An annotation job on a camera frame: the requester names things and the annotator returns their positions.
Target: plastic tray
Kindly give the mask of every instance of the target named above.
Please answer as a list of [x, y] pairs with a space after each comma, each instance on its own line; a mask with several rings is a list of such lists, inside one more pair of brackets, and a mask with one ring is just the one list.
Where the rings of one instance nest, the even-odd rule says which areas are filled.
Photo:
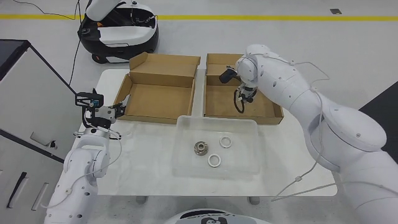
[[[230, 148], [223, 148], [220, 139], [228, 136]], [[199, 141], [208, 144], [208, 153], [198, 156], [193, 150]], [[257, 123], [247, 119], [221, 119], [180, 116], [173, 148], [173, 172], [196, 177], [245, 177], [260, 171]], [[221, 157], [218, 167], [210, 167], [211, 154]]]

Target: white table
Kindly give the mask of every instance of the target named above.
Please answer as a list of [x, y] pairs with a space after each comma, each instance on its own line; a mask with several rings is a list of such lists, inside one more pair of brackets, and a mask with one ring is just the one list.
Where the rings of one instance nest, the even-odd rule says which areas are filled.
[[[128, 69], [105, 70], [96, 90], [104, 95], [104, 105], [112, 105]], [[203, 112], [205, 70], [197, 71], [192, 115]], [[98, 180], [100, 195], [176, 195], [176, 196], [274, 196], [314, 163], [305, 147], [299, 122], [288, 112], [277, 126], [259, 125], [262, 164], [260, 174], [245, 180], [177, 177], [171, 160], [175, 125], [116, 121], [112, 129], [123, 138], [123, 153], [106, 176]], [[119, 144], [111, 141], [111, 161], [119, 154]], [[334, 183], [330, 171], [317, 165], [303, 181], [284, 195]], [[304, 195], [331, 196], [336, 187]]]

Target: gray floor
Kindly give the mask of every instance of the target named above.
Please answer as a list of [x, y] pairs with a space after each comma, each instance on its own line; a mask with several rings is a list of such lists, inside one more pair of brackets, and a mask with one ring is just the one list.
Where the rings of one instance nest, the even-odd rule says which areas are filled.
[[[44, 11], [73, 14], [75, 0], [20, 0]], [[82, 0], [82, 9], [88, 0]], [[339, 8], [344, 16], [398, 16], [398, 0], [136, 0], [156, 14], [235, 14], [329, 16]], [[0, 14], [39, 14], [28, 5], [0, 0]], [[78, 21], [0, 19], [0, 38], [27, 39], [69, 81], [78, 43]], [[288, 60], [311, 61], [329, 74], [317, 85], [331, 99], [360, 108], [397, 81], [398, 22], [253, 22], [160, 21], [158, 53], [201, 55], [243, 53], [247, 45], [262, 43]], [[72, 87], [87, 91], [101, 72], [127, 65], [99, 65], [81, 48], [76, 58]], [[300, 70], [309, 79], [320, 75]], [[99, 196], [89, 223], [162, 223], [193, 208], [220, 208], [275, 224], [357, 223], [339, 191], [334, 197], [294, 197], [252, 206], [242, 197], [150, 197], [138, 205], [134, 197]]]

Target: white ring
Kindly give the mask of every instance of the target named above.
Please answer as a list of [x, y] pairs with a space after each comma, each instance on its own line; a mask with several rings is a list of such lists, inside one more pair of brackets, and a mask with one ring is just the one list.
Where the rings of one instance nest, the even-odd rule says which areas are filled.
[[[212, 163], [210, 162], [210, 159], [211, 159], [212, 157], [217, 157], [217, 158], [218, 158], [218, 163], [217, 163], [217, 164], [212, 164]], [[220, 158], [220, 156], [217, 155], [217, 154], [212, 154], [212, 155], [210, 155], [209, 158], [207, 159], [207, 162], [209, 163], [210, 166], [212, 166], [213, 168], [215, 168], [215, 167], [220, 166], [220, 164], [221, 164], [221, 158]]]
[[[223, 140], [224, 140], [224, 139], [228, 140], [228, 141], [229, 141], [229, 144], [223, 144]], [[229, 137], [227, 137], [227, 136], [223, 136], [223, 137], [220, 139], [220, 146], [223, 146], [224, 148], [229, 148], [229, 147], [232, 146], [232, 140], [231, 140]]]

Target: cardboard box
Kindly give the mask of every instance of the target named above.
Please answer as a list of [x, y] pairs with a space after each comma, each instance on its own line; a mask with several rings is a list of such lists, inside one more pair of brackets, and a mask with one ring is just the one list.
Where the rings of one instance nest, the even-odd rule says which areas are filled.
[[195, 72], [200, 57], [142, 53], [130, 59], [115, 103], [130, 94], [125, 115], [119, 119], [176, 124], [191, 115]]
[[226, 70], [226, 66], [235, 67], [238, 54], [208, 54], [205, 84], [204, 112], [207, 117], [253, 119], [257, 124], [279, 124], [283, 117], [282, 108], [265, 97], [260, 91], [253, 103], [246, 103], [244, 113], [239, 113], [233, 102], [234, 91], [241, 84], [232, 79], [222, 84], [218, 77]]

